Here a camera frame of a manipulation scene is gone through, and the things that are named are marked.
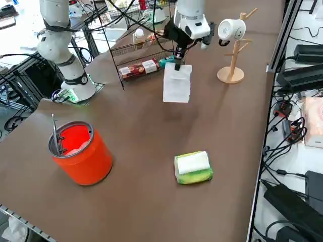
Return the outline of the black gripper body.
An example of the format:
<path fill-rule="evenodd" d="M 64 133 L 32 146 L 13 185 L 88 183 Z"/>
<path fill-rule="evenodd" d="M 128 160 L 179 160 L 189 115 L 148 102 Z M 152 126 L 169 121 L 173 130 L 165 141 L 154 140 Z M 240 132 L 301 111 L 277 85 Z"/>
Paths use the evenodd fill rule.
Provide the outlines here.
<path fill-rule="evenodd" d="M 183 30 L 174 24 L 174 20 L 169 20 L 165 25 L 164 38 L 176 42 L 180 48 L 186 48 L 194 42 Z"/>

